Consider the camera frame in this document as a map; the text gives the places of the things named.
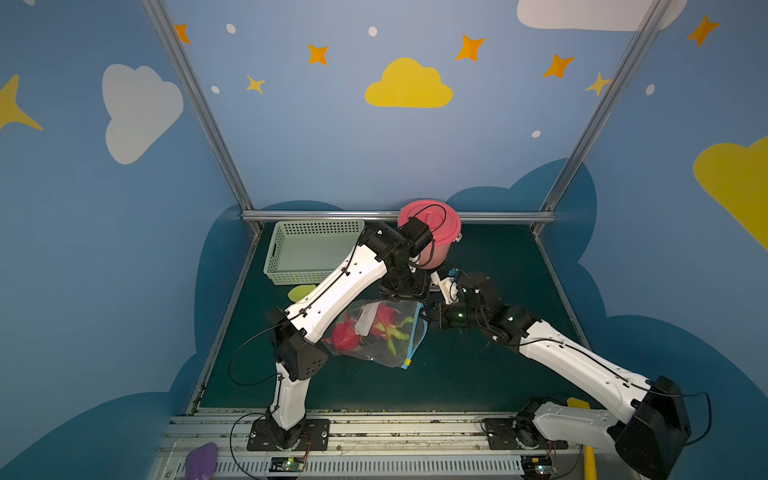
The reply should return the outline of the red dragon fruit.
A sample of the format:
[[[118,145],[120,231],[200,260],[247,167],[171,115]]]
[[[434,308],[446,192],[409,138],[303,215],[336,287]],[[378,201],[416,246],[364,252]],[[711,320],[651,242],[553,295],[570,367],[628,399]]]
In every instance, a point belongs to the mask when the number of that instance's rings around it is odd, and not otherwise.
[[[396,358],[398,349],[410,342],[414,324],[414,313],[394,302],[358,303],[342,312],[322,342],[334,354],[373,358],[386,352]]]

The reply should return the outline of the clear zip-top bag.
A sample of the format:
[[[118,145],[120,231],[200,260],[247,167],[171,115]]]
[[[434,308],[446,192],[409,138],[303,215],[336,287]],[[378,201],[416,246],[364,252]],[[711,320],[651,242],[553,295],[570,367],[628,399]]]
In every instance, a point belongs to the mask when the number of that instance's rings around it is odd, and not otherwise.
[[[408,369],[428,324],[414,300],[357,300],[326,330],[321,342],[334,356]]]

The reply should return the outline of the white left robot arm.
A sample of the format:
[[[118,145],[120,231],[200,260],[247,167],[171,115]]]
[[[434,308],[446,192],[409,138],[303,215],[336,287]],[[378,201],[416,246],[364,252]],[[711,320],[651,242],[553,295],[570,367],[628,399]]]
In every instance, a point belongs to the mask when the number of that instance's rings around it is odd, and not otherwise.
[[[305,299],[270,313],[277,380],[266,420],[280,449],[291,449],[300,440],[310,378],[328,359],[318,342],[332,321],[376,282],[385,299],[426,299],[430,280],[416,268],[416,261],[432,240],[428,225],[416,217],[397,228],[373,222],[339,267]]]

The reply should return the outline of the pink plastic bucket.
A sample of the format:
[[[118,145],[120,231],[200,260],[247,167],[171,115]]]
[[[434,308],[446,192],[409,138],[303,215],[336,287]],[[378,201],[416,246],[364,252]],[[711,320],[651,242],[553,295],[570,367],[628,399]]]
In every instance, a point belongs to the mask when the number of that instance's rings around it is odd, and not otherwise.
[[[418,260],[414,262],[414,266],[422,270],[439,267],[446,260],[451,247],[460,242],[461,239],[461,232],[448,236],[441,236],[434,232],[432,241],[422,250]]]

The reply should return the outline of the pink bucket lid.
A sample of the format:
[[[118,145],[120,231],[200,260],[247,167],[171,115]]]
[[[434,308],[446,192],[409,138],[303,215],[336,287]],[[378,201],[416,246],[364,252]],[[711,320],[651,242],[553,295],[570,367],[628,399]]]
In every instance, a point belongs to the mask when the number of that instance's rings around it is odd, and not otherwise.
[[[425,223],[432,232],[436,247],[448,246],[461,235],[461,219],[449,205],[437,200],[416,200],[404,206],[397,224],[403,226],[411,217]]]

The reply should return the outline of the green garden trowel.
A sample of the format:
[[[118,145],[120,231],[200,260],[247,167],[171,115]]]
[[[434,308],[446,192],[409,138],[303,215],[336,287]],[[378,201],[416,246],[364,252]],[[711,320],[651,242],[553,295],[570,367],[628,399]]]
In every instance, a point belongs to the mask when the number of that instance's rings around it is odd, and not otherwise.
[[[316,285],[297,285],[288,292],[288,298],[292,303],[306,302],[312,297]]]

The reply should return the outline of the purple plastic object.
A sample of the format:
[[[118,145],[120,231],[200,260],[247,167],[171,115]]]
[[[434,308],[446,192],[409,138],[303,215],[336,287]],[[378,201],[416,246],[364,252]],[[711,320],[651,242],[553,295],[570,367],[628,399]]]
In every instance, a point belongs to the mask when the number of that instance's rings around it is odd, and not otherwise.
[[[217,469],[218,448],[209,442],[191,451],[185,460],[186,480],[211,480]]]

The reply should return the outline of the aluminium frame right rail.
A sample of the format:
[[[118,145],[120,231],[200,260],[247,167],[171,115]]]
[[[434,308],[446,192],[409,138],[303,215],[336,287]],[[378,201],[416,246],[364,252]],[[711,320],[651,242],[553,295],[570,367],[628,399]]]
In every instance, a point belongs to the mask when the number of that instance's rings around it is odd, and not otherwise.
[[[590,350],[591,346],[589,344],[589,341],[588,341],[588,339],[587,339],[587,337],[586,337],[586,335],[585,335],[585,333],[584,333],[584,331],[582,329],[582,326],[581,326],[581,324],[580,324],[580,322],[579,322],[579,320],[578,320],[578,318],[576,316],[576,313],[575,313],[575,311],[574,311],[574,309],[573,309],[573,307],[571,305],[571,302],[569,301],[567,293],[566,293],[565,289],[563,288],[563,285],[562,285],[562,283],[561,283],[561,281],[560,281],[560,279],[559,279],[559,277],[557,275],[557,272],[556,272],[556,270],[555,270],[555,268],[554,268],[554,266],[553,266],[553,264],[552,264],[552,262],[550,260],[550,257],[548,255],[548,253],[546,252],[546,249],[544,248],[543,243],[541,242],[541,240],[539,239],[539,237],[536,234],[533,235],[533,238],[534,238],[534,242],[535,242],[535,244],[536,244],[536,246],[537,246],[537,248],[539,250],[539,253],[542,256],[542,259],[543,259],[543,261],[544,261],[544,263],[546,265],[548,273],[549,273],[549,275],[550,275],[550,277],[551,277],[551,279],[552,279],[552,281],[554,283],[555,289],[557,290],[557,293],[558,293],[560,301],[561,301],[561,303],[563,305],[563,308],[565,309],[565,311],[566,311],[566,313],[568,315],[568,318],[570,319],[570,322],[571,322],[571,324],[572,324],[572,326],[573,326],[573,328],[574,328],[574,330],[575,330],[575,332],[577,334],[579,342],[585,348]]]

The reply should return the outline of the aluminium frame rail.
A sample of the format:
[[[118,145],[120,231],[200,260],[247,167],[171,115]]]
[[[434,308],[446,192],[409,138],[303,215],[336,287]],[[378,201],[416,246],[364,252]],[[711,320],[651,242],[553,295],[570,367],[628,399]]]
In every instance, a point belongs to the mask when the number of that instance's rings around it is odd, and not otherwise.
[[[553,212],[482,212],[465,211],[458,213],[463,223],[470,224],[535,224],[552,223]],[[361,219],[365,221],[395,222],[398,211],[320,211],[320,210],[243,210],[241,218],[250,222],[340,220]]]
[[[226,336],[227,329],[229,327],[233,313],[237,306],[237,302],[242,292],[243,285],[245,283],[245,280],[247,279],[248,272],[249,272],[251,263],[253,261],[254,255],[256,253],[260,238],[261,238],[260,233],[255,233],[252,235],[251,241],[249,243],[249,248],[243,260],[239,275],[237,277],[237,281],[231,292],[231,295],[227,304],[227,308],[219,324],[219,328],[217,330],[212,346],[208,351],[208,354],[206,357],[206,363],[204,364],[204,367],[201,370],[200,376],[195,386],[195,390],[193,391],[190,397],[190,400],[187,404],[187,407],[185,409],[185,412],[184,412],[185,416],[194,416],[197,414],[197,411],[199,410],[199,405],[208,387],[210,377],[214,370],[214,366],[218,358],[219,352],[221,350],[221,346],[223,344],[224,338]]]
[[[572,326],[573,326],[573,328],[574,328],[574,330],[575,330],[575,332],[577,334],[579,342],[585,348],[590,350],[591,346],[589,344],[589,341],[588,341],[588,339],[587,339],[587,337],[586,337],[586,335],[585,335],[585,333],[584,333],[584,331],[582,329],[582,326],[581,326],[581,324],[580,324],[580,322],[579,322],[579,320],[578,320],[578,318],[576,316],[576,313],[575,313],[575,311],[574,311],[574,309],[573,309],[573,307],[571,305],[571,302],[569,301],[567,293],[566,293],[565,289],[563,288],[563,285],[562,285],[562,283],[561,283],[561,281],[560,281],[560,279],[559,279],[559,277],[557,275],[557,272],[556,272],[556,270],[555,270],[555,268],[554,268],[554,266],[553,266],[553,264],[552,264],[552,262],[550,260],[550,257],[548,255],[548,253],[546,252],[546,249],[544,248],[543,243],[541,242],[541,240],[539,239],[539,237],[536,234],[533,235],[533,238],[534,238],[534,242],[535,242],[535,244],[536,244],[536,246],[537,246],[537,248],[539,250],[539,253],[542,256],[542,259],[543,259],[543,261],[544,261],[544,263],[546,265],[548,273],[549,273],[549,275],[550,275],[550,277],[551,277],[551,279],[552,279],[552,281],[554,283],[555,289],[557,290],[557,293],[558,293],[560,301],[561,301],[561,303],[563,305],[563,308],[565,309],[565,311],[566,311],[566,313],[568,315],[568,318],[570,319],[570,322],[571,322],[571,324],[572,324]]]

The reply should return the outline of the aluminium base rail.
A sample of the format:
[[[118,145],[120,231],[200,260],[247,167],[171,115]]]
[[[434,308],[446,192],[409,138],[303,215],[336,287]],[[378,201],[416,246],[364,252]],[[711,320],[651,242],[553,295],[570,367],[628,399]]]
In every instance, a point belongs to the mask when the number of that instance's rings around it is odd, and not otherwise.
[[[187,455],[217,445],[215,479],[522,479],[538,466],[554,479],[582,479],[582,446],[567,450],[491,450],[484,418],[503,411],[312,411],[330,421],[326,451],[248,451],[257,409],[204,408],[171,419],[151,467],[152,479],[185,479]]]

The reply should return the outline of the aluminium frame back rail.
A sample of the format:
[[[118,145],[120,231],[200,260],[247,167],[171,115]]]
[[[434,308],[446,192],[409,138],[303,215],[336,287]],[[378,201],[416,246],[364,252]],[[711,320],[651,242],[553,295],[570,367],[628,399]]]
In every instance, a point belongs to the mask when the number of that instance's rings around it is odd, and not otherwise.
[[[465,211],[458,213],[463,223],[470,224],[535,224],[552,223],[553,212],[482,212]],[[361,219],[365,221],[395,222],[398,211],[320,211],[320,210],[243,210],[241,218],[250,222],[340,220]]]

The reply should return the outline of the aluminium frame left rail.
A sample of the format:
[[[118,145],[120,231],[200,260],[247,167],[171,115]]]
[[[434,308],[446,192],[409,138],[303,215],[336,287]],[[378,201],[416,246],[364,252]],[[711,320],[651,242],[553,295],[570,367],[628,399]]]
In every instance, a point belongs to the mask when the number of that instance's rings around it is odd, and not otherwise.
[[[218,358],[219,352],[221,350],[221,346],[223,344],[224,338],[226,336],[227,329],[229,327],[233,313],[237,306],[237,302],[242,292],[243,285],[245,283],[245,280],[247,279],[248,272],[249,272],[251,263],[253,261],[254,255],[256,253],[260,238],[261,238],[260,233],[255,233],[252,235],[251,241],[249,243],[249,248],[243,260],[239,275],[237,277],[237,281],[231,292],[231,295],[227,304],[227,308],[219,324],[219,328],[217,330],[212,346],[208,351],[208,354],[206,357],[206,363],[204,364],[204,367],[201,370],[200,376],[195,386],[195,390],[193,391],[190,397],[190,400],[187,404],[187,407],[185,409],[185,412],[184,412],[185,416],[194,416],[197,414],[197,411],[199,410],[199,405],[208,387],[210,377],[214,370],[214,366]]]

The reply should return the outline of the aluminium frame right post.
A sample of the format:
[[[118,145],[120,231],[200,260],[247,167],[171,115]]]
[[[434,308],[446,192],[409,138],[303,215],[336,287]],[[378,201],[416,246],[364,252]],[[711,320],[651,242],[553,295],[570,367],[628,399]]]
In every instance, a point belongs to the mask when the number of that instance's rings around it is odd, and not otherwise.
[[[546,195],[539,213],[547,220],[537,220],[531,225],[531,233],[538,237],[548,222],[555,219],[555,210],[586,160],[588,153],[606,125],[611,113],[618,104],[634,73],[641,65],[654,40],[662,30],[662,23],[674,1],[652,1],[645,16],[633,35],[627,49],[613,72],[607,90],[600,96],[584,130],[579,136],[574,149],[567,157],[551,189]]]

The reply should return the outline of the aluminium frame post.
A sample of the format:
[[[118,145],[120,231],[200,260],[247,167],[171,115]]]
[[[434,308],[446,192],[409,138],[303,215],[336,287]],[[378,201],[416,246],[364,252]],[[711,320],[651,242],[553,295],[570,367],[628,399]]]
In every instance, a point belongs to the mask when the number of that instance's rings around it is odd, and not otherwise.
[[[252,210],[253,204],[245,183],[217,125],[205,93],[185,52],[183,42],[175,30],[175,25],[172,23],[172,18],[165,2],[142,0],[141,3],[181,81],[184,93],[187,95],[229,186],[238,201],[241,213],[244,213],[246,210]]]
[[[539,213],[547,220],[537,220],[531,225],[531,233],[538,237],[548,222],[555,219],[555,210],[586,160],[588,153],[606,125],[611,113],[618,104],[634,73],[641,65],[654,40],[662,30],[662,23],[674,1],[652,1],[645,16],[633,35],[627,49],[613,72],[607,90],[600,96],[584,130],[579,136],[574,149],[567,157],[551,189],[546,195]]]

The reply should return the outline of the aluminium frame left post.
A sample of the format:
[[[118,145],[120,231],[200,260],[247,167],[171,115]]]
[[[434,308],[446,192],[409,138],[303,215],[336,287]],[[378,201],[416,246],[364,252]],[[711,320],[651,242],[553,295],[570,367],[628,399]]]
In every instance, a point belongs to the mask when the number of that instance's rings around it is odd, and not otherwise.
[[[184,93],[187,95],[229,186],[238,201],[241,213],[244,213],[246,210],[252,210],[253,204],[245,183],[217,125],[205,93],[185,52],[183,42],[175,30],[175,25],[172,23],[172,18],[165,2],[142,0],[141,3],[181,81]]]

